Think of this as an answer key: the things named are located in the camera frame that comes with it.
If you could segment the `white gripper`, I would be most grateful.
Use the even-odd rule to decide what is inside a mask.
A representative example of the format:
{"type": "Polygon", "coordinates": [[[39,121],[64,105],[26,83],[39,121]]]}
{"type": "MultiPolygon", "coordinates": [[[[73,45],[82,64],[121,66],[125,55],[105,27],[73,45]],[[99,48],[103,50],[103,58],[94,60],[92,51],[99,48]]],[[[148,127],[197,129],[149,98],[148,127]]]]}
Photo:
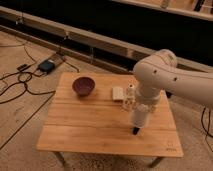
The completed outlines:
{"type": "Polygon", "coordinates": [[[156,109],[157,101],[148,100],[136,100],[136,105],[134,109],[134,113],[136,115],[149,114],[152,113],[156,109]]]}

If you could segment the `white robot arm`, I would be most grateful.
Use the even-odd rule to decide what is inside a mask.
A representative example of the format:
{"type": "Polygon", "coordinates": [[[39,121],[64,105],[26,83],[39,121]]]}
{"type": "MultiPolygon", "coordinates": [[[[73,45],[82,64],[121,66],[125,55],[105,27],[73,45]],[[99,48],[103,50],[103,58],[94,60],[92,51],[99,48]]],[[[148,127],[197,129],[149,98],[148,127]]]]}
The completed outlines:
{"type": "Polygon", "coordinates": [[[213,110],[213,73],[178,69],[177,57],[170,50],[141,59],[133,73],[138,81],[136,97],[143,104],[156,104],[165,90],[213,110]]]}

